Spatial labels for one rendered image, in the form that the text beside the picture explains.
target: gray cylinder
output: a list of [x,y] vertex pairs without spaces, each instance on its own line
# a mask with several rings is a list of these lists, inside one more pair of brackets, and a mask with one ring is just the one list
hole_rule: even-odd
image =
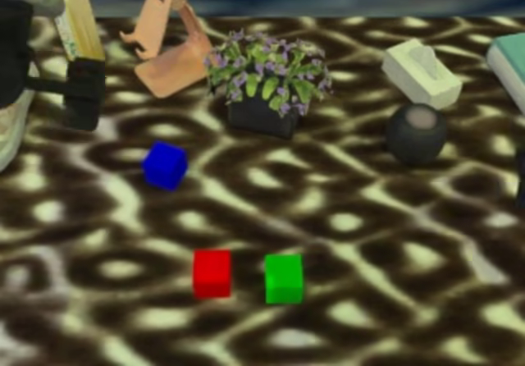
[[437,158],[445,146],[445,117],[424,103],[397,110],[386,126],[386,147],[404,165],[418,166]]

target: phone stand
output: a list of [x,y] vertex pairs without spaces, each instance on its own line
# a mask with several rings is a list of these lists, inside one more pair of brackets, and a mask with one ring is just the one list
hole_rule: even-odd
[[[188,38],[160,53],[171,10],[179,13]],[[212,44],[187,0],[146,0],[135,31],[121,32],[121,38],[142,46],[135,52],[146,62],[136,66],[135,73],[157,98],[173,95],[207,75],[204,60],[212,51]]]

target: bottle label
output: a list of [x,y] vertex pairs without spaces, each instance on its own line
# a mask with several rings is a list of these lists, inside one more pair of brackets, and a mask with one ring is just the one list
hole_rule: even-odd
[[55,19],[57,25],[58,34],[66,50],[66,54],[70,59],[78,57],[79,49],[75,42],[75,36],[73,35],[73,29],[67,16],[67,11],[64,11],[59,17]]

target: table surface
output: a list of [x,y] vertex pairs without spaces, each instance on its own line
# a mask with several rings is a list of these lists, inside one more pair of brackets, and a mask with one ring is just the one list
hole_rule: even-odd
[[[52,250],[58,268],[47,278],[65,273],[70,296],[52,323],[46,304],[0,307],[12,340],[33,345],[42,365],[523,364],[514,149],[525,121],[484,55],[524,19],[204,20],[214,42],[244,27],[326,50],[336,97],[313,106],[293,141],[229,129],[204,83],[152,98],[118,39],[132,23],[100,21],[107,98],[97,132],[57,127],[60,99],[40,94],[0,178],[0,276],[13,255]],[[173,21],[167,44],[182,31]],[[410,38],[464,82],[444,110],[445,150],[418,170],[382,147],[387,118],[408,102],[382,74],[382,54]],[[65,74],[48,21],[35,21],[31,43],[45,76]],[[188,152],[176,192],[143,179],[155,140]],[[194,300],[197,248],[232,250],[231,299]],[[301,305],[264,304],[262,262],[281,252],[304,256]]]

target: red cube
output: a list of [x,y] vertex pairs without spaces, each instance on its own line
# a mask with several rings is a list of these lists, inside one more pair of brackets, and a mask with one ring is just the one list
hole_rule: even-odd
[[193,266],[194,295],[200,299],[231,295],[231,253],[227,249],[197,249]]

